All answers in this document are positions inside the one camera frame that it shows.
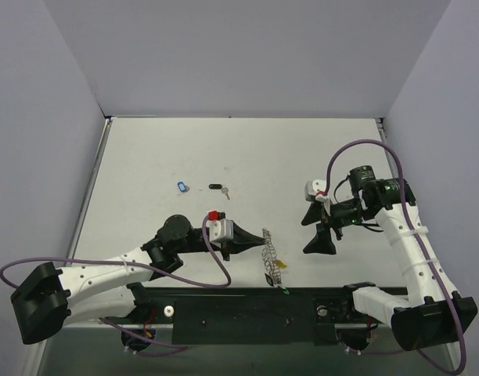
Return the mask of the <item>metal keyring disc with rings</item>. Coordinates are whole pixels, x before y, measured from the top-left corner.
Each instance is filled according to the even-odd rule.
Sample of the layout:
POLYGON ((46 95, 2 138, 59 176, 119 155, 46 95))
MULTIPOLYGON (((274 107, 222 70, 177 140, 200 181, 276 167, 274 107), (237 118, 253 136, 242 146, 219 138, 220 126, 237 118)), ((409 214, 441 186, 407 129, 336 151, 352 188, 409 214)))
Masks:
POLYGON ((262 229, 262 236, 265 239, 265 245, 261 251, 262 261, 265 267, 265 274, 272 277, 274 285, 271 287, 282 287, 281 269, 276 265, 277 253, 272 243, 272 235, 266 228, 262 229))

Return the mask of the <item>yellow tag key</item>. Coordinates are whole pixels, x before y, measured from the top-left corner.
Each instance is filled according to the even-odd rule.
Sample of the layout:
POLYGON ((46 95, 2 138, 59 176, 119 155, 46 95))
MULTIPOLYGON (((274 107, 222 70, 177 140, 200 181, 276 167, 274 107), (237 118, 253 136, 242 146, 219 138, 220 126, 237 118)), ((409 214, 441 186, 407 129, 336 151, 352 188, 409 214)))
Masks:
POLYGON ((282 262, 281 260, 276 260, 276 265, 280 268, 280 269, 286 269, 287 268, 287 265, 282 262))

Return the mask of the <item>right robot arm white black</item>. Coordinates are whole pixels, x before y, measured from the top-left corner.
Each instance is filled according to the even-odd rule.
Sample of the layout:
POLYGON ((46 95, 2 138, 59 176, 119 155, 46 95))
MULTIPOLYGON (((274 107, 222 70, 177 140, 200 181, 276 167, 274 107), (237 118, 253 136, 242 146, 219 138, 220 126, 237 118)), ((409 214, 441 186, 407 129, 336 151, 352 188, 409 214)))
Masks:
POLYGON ((301 223, 315 224, 316 234, 303 252, 335 255, 333 242, 342 238, 344 227, 375 220, 399 264, 407 296, 397 298, 369 282, 351 284, 351 293, 338 302, 341 316, 371 316, 391 328, 406 351, 458 341, 477 315, 477 306, 444 274, 408 183, 377 179, 369 165, 352 169, 348 181, 352 197, 338 203, 326 195, 326 181, 307 181, 304 198, 310 206, 301 223))

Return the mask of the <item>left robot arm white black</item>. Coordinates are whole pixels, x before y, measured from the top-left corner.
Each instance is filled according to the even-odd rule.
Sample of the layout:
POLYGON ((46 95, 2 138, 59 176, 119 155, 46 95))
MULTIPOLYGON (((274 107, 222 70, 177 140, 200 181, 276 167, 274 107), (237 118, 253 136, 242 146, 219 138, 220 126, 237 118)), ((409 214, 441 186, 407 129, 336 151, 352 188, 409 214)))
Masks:
POLYGON ((210 211, 199 228, 184 215, 172 215, 144 245, 107 260, 33 258, 36 267, 10 297, 22 342, 41 342, 66 324, 96 317, 126 316, 142 322, 150 303, 139 295, 124 300, 121 292, 129 284, 161 277, 177 280, 182 254, 207 252, 223 269, 231 255, 264 244, 264 238, 242 229, 225 213, 210 211))

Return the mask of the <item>black tag on keyring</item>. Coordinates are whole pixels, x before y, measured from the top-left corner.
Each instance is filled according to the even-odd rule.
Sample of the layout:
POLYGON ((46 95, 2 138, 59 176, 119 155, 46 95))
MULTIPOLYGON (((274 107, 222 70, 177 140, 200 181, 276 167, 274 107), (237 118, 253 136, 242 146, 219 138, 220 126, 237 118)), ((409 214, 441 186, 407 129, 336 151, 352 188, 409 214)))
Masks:
POLYGON ((268 274, 265 274, 265 279, 270 286, 274 285, 274 281, 273 281, 272 277, 269 276, 268 274))

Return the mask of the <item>black tag key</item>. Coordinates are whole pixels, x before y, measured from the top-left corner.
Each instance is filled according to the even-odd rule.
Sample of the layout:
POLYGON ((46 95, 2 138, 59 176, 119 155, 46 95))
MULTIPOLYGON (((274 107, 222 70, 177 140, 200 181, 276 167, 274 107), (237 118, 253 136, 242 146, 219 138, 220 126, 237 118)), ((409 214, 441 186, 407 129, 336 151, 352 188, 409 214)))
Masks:
POLYGON ((229 196, 229 188, 227 186, 224 186, 220 183, 212 183, 212 184, 209 184, 208 185, 208 188, 210 190, 217 190, 217 191, 220 191, 221 194, 223 194, 225 196, 225 198, 230 201, 231 198, 229 196))

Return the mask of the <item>blue tag key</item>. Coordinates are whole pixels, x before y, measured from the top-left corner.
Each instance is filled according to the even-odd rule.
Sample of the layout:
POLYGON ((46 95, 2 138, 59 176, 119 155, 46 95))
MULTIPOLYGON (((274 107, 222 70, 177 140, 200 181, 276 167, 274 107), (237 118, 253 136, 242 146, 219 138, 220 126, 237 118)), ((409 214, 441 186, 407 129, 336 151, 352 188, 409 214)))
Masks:
POLYGON ((178 187, 178 195, 182 195, 184 193, 188 193, 190 188, 182 181, 178 182, 177 183, 177 187, 178 187))

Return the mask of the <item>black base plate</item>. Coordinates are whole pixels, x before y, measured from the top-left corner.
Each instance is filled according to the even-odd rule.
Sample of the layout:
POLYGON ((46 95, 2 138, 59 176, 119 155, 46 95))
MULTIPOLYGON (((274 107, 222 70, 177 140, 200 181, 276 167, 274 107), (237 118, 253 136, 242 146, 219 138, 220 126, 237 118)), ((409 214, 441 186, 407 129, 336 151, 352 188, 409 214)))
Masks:
POLYGON ((351 308, 342 287, 130 287, 127 313, 116 324, 172 326, 174 345, 334 345, 367 342, 378 322, 351 308))

